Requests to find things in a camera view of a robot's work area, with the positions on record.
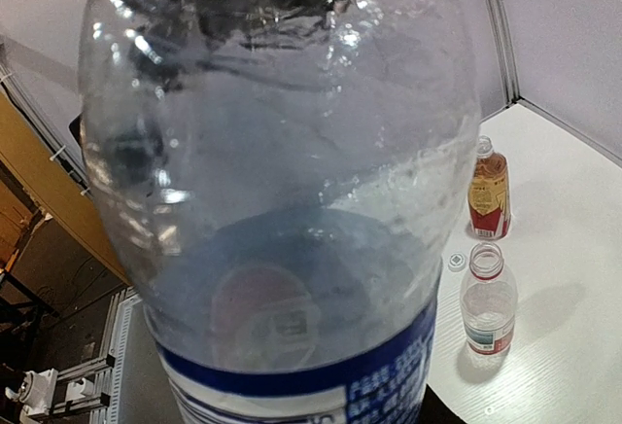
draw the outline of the wooden panel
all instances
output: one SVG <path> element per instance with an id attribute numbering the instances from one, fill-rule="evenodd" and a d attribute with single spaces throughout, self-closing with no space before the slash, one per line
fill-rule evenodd
<path id="1" fill-rule="evenodd" d="M 49 157 L 21 115 L 0 95 L 0 160 L 72 237 L 127 282 L 94 205 Z"/>
<path id="2" fill-rule="evenodd" d="M 32 218 L 28 208 L 0 182 L 0 264 L 5 264 Z"/>

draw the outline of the blue bottle label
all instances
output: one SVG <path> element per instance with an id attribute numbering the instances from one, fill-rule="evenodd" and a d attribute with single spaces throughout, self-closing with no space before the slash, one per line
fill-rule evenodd
<path id="1" fill-rule="evenodd" d="M 219 371 L 159 352 L 190 424 L 412 424 L 426 388 L 435 316 L 433 298 L 383 344 L 304 371 Z"/>

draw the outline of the cable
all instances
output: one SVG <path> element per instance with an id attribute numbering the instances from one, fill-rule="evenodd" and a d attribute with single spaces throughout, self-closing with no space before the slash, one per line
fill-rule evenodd
<path id="1" fill-rule="evenodd" d="M 88 288 L 90 288 L 91 286 L 93 286 L 93 284 L 95 283 L 95 281 L 97 281 L 102 273 L 106 270 L 106 268 L 102 268 L 100 270 L 100 272 L 97 274 L 97 276 L 95 276 L 90 283 L 88 283 L 80 292 L 78 292 L 79 287 L 76 284 L 76 280 L 77 278 L 81 275 L 83 269 L 85 268 L 86 264 L 88 264 L 89 262 L 92 262 L 94 260 L 93 256 L 88 256 L 86 258 L 86 260 L 84 262 L 82 262 L 80 264 L 80 266 L 78 267 L 78 269 L 76 270 L 76 272 L 74 273 L 74 275 L 71 277 L 71 281 L 69 282 L 75 289 L 75 295 L 72 299 L 70 299 L 67 302 L 63 302 L 59 305 L 56 305 L 54 308 L 62 315 L 63 313 L 63 309 L 66 309 L 67 307 L 69 307 L 70 305 L 74 304 L 79 298 L 82 297 L 82 295 L 84 293 L 86 293 L 86 291 L 88 291 Z M 46 291 L 46 290 L 52 290 L 53 296 L 55 297 L 55 289 L 51 288 L 50 286 L 42 286 L 41 288 L 39 288 L 39 290 L 37 291 L 37 296 L 39 296 L 40 292 Z"/>
<path id="2" fill-rule="evenodd" d="M 115 286 L 114 288 L 111 288 L 110 290 L 108 290 L 106 293 L 103 293 L 101 295 L 99 295 L 97 298 L 95 298 L 94 300 L 92 300 L 91 302 L 89 302 L 87 305 L 82 306 L 80 309 L 75 310 L 74 312 L 72 312 L 71 314 L 58 319 L 56 322 L 54 322 L 53 324 L 42 328 L 42 331 L 48 331 L 53 329 L 54 327 L 58 326 L 59 324 L 62 324 L 63 322 L 66 322 L 67 320 L 71 319 L 74 315 L 79 314 L 80 312 L 82 312 L 85 309 L 88 309 L 89 307 L 91 307 L 92 305 L 94 305 L 96 302 L 99 302 L 101 300 L 103 300 L 104 298 L 112 295 L 113 293 L 119 291 L 120 289 L 122 289 L 123 287 L 126 287 L 125 283 L 121 282 L 119 285 Z"/>

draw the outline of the plastic water bottle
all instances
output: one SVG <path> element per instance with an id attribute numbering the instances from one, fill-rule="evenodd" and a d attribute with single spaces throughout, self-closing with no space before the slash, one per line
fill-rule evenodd
<path id="1" fill-rule="evenodd" d="M 479 106 L 457 0 L 88 0 L 84 157 L 188 423 L 404 423 Z"/>
<path id="2" fill-rule="evenodd" d="M 514 338 L 516 280 L 497 244 L 476 245 L 469 267 L 460 290 L 466 341 L 476 353 L 495 355 Z"/>

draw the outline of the orange juice bottle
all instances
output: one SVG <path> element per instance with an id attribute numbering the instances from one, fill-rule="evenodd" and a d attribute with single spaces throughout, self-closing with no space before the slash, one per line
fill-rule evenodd
<path id="1" fill-rule="evenodd" d="M 468 209 L 473 232 L 482 239 L 507 234 L 511 218 L 507 159 L 495 152 L 490 138 L 482 135 L 477 146 L 475 174 L 468 191 Z"/>

